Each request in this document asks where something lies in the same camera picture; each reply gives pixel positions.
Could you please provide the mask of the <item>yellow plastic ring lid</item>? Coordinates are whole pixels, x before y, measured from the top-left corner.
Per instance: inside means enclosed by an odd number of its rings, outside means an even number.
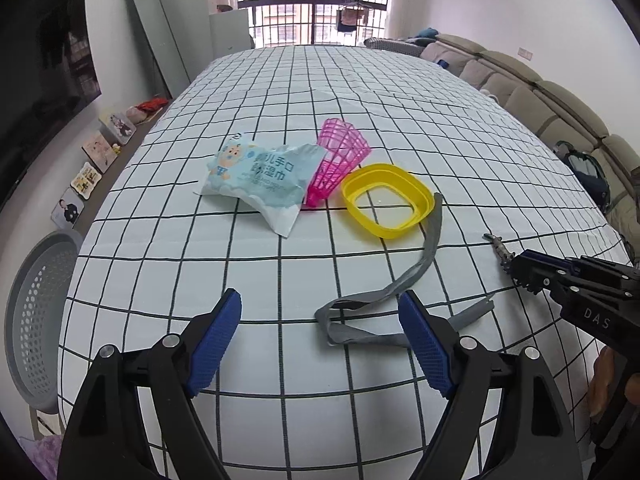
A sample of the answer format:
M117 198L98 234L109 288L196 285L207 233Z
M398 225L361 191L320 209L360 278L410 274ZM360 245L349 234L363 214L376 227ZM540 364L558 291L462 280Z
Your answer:
M435 209L434 193L421 180L382 162L351 172L341 194L352 218L384 240L404 236Z

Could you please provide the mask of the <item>child photo white frame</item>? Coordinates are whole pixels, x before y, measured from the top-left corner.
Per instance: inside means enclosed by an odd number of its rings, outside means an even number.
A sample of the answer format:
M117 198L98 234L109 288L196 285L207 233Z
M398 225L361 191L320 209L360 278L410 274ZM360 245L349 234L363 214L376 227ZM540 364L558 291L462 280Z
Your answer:
M108 113L102 122L116 141L122 145L126 145L137 131L136 126L122 113Z

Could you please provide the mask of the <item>checkered white tablecloth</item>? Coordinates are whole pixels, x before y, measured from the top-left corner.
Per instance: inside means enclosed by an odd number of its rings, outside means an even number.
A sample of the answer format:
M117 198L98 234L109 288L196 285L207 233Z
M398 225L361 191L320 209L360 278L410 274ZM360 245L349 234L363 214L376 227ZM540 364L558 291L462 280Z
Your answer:
M408 350L332 346L314 322L327 302L390 284L416 263L418 226L396 240L364 230L333 194L288 237L238 200L201 196L230 136L263 148L311 144L341 118L392 164L444 196L434 263L416 283L433 314L484 297L468 328L491 350L540 350L588 455L587 385L600 344L547 294L515 287L486 233L514 252L627 258L574 174L494 101L441 67L348 47L245 51L210 64L145 137L79 252L58 347L58 405L69 418L104 344L129 351L179 333L228 288L243 312L220 370L194 401L235 479L405 479L445 400Z

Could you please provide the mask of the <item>red folded cloth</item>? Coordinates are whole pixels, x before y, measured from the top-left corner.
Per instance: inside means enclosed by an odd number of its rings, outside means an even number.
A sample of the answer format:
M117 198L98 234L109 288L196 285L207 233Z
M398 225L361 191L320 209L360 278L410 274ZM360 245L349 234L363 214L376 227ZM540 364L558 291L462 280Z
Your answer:
M168 99L156 96L153 99L147 100L137 105L137 109L141 110L144 114L152 115L158 110L161 110L169 103Z

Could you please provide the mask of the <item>baby photo canvas frame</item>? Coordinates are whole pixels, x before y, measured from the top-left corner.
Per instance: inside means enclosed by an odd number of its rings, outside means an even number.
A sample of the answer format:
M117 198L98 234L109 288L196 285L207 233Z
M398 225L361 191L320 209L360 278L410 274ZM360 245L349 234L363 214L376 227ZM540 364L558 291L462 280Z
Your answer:
M82 149L89 157L90 162L101 174L105 174L107 170L114 164L117 154L113 150L111 144L107 142L103 134L99 131L93 133L82 144Z

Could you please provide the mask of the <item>black backpack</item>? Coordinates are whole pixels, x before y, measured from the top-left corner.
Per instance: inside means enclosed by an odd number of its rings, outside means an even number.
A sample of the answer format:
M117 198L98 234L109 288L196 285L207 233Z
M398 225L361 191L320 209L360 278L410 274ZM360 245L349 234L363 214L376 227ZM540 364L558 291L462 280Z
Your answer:
M577 151L568 141L556 142L553 151L572 170L602 214L607 214L611 209L611 189L600 162L590 154Z

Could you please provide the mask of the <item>grey perforated laundry basket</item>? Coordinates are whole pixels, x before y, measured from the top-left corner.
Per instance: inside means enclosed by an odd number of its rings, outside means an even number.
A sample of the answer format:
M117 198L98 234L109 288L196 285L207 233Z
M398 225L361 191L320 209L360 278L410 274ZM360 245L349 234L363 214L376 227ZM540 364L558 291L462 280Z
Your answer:
M4 318L6 362L25 402L58 412L58 338L82 237L58 230L43 237L15 275Z

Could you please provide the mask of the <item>beige sofa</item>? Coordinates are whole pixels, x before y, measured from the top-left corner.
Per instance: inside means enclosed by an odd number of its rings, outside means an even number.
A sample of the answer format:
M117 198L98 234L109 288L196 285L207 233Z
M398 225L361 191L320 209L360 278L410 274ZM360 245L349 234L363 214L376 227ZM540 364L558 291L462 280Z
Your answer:
M495 98L550 148L566 141L597 159L611 191L605 217L623 235L631 261L639 262L639 154L621 136L609 133L604 121L574 93L510 55L459 36L368 38L364 45L443 62L448 72Z

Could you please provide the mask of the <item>leaning grey mirror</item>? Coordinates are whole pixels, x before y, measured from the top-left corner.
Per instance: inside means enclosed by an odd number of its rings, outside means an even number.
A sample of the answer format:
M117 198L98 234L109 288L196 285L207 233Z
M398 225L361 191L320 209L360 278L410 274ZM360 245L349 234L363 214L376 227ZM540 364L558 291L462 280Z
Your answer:
M178 98L189 87L186 64L170 27L162 0L132 0L167 93Z

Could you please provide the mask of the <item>blue wet wipes packet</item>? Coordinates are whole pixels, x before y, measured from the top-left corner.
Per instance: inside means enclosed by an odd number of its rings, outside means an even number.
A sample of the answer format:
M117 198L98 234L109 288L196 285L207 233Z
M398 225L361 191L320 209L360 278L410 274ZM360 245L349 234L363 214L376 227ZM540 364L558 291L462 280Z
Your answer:
M206 162L195 193L237 198L260 212L273 232L287 237L325 157L326 149L318 144L264 148L235 134Z

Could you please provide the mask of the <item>pink plastic shuttlecock basket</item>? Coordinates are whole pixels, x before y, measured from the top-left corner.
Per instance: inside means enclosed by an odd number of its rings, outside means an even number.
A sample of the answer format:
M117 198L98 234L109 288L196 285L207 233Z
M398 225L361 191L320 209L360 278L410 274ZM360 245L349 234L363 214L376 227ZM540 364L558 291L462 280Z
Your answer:
M307 188L305 206L311 208L327 200L371 153L362 133L338 118L329 118L323 123L317 144L326 149L326 154Z

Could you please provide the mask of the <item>wooden tv console shelf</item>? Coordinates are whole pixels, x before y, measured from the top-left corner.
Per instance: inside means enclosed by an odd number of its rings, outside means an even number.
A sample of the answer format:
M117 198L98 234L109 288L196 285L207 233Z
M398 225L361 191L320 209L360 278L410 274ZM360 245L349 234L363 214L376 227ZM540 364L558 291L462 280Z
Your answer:
M102 179L99 180L96 188L91 193L88 200L85 201L85 207L74 225L74 230L82 237L85 237L96 218L100 208L105 202L108 193L111 191L113 184L124 171L131 157L136 154L138 147L142 144L145 136L151 131L152 127L168 110L169 105L165 105L158 110L147 122L138 125L136 133L129 142L122 147L120 154L116 157L113 165L106 170Z

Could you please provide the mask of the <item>man portrait photo frame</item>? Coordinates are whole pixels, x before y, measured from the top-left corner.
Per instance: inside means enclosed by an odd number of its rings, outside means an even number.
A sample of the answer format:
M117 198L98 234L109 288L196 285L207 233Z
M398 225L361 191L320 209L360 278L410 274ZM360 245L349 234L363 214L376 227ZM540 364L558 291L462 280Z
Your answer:
M56 202L51 212L51 220L59 229L71 229L84 207L82 198L72 188L68 188Z

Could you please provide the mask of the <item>large black television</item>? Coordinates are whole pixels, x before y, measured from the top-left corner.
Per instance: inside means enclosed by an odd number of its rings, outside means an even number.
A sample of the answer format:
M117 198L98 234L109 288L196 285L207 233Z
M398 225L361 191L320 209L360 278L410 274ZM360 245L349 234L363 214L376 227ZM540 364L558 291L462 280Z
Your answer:
M86 0L26 0L1 26L1 201L101 94Z

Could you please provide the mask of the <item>grey cabinet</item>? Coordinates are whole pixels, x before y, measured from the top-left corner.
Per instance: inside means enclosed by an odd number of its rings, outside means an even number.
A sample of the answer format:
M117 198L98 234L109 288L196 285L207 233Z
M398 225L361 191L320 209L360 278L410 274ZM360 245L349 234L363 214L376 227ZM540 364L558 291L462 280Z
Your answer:
M210 14L209 28L215 60L254 48L246 9Z

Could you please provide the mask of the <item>purple fluffy rug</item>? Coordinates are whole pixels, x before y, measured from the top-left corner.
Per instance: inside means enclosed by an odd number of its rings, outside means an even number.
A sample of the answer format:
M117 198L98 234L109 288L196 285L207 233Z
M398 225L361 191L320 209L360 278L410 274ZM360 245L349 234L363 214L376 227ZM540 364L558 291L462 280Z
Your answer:
M28 458L48 480L58 478L58 461L63 443L62 434L45 436L39 440L18 438L18 443Z

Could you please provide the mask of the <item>yellow scalloped photo frame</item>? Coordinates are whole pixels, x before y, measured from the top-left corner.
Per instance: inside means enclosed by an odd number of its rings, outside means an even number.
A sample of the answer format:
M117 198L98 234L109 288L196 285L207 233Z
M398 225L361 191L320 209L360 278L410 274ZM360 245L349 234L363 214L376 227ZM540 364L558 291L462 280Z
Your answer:
M81 198L88 200L101 179L102 174L90 162L85 162L78 174L70 181L70 187Z

